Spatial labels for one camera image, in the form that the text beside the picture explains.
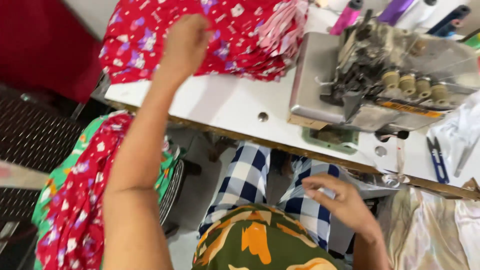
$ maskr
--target blue checkered pants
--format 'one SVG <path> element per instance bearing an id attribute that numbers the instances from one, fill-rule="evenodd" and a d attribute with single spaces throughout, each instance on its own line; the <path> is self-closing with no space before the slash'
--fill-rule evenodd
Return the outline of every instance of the blue checkered pants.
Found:
<path id="1" fill-rule="evenodd" d="M 200 235 L 228 211 L 238 206 L 250 203 L 266 204 L 265 189 L 270 167 L 270 151 L 270 148 L 254 143 L 240 143 L 215 201 L 208 208 L 205 220 L 200 225 Z M 314 241 L 327 249 L 330 212 L 305 195 L 301 181 L 305 177 L 321 172 L 338 177 L 340 170 L 336 165 L 306 157 L 294 157 L 292 169 L 293 182 L 275 207 L 299 220 Z"/>

